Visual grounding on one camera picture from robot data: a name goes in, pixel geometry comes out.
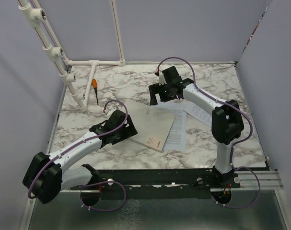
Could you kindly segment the grey black file folder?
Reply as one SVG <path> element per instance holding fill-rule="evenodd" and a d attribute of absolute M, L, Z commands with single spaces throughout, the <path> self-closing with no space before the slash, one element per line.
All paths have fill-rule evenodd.
<path fill-rule="evenodd" d="M 138 103 L 131 99 L 125 100 L 125 106 L 138 132 L 129 140 L 154 151 L 162 152 L 175 120 L 175 115 L 166 110 Z"/>

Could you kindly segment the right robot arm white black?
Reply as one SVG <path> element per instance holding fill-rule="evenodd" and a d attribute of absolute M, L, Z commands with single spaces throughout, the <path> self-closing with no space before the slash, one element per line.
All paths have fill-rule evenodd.
<path fill-rule="evenodd" d="M 233 171 L 231 145 L 241 136 L 244 129 L 239 105 L 235 100 L 225 101 L 214 97 L 195 86 L 192 79 L 182 79 L 175 66 L 162 71 L 159 82 L 149 86 L 150 105 L 157 105 L 156 95 L 161 102 L 185 99 L 194 103 L 211 116 L 211 132 L 218 142 L 217 158 L 212 182 L 216 187 L 228 184 Z"/>

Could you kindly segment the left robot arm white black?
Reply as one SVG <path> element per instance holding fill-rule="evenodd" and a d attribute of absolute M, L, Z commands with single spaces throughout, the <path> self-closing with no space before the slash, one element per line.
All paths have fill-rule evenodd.
<path fill-rule="evenodd" d="M 39 152 L 33 157 L 23 178 L 28 197 L 46 204 L 65 189 L 79 185 L 87 189 L 95 188 L 98 178 L 94 168 L 87 164 L 74 170 L 70 167 L 105 145 L 115 145 L 137 133 L 130 115 L 115 110 L 107 120 L 93 125 L 68 146 L 50 154 Z"/>

